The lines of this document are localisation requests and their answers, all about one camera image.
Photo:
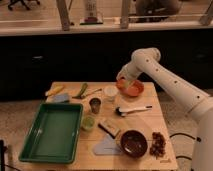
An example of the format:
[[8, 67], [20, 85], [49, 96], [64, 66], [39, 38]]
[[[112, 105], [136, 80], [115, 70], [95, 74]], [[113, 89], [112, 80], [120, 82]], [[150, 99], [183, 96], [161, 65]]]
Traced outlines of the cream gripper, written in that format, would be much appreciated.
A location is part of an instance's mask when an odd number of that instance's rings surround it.
[[126, 71], [126, 67], [123, 67], [117, 74], [116, 76], [116, 82], [120, 79], [125, 79], [126, 80], [126, 88], [128, 89], [129, 87], [134, 85], [134, 81], [133, 80], [129, 80], [127, 78], [127, 71]]

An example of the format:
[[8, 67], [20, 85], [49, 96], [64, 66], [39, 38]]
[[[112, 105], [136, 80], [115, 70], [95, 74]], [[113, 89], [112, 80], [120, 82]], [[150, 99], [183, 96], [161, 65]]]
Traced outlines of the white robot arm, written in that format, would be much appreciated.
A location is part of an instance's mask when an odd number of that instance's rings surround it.
[[142, 73], [151, 77], [197, 122], [190, 171], [213, 171], [213, 96], [161, 66], [157, 48], [137, 49], [116, 79], [136, 80]]

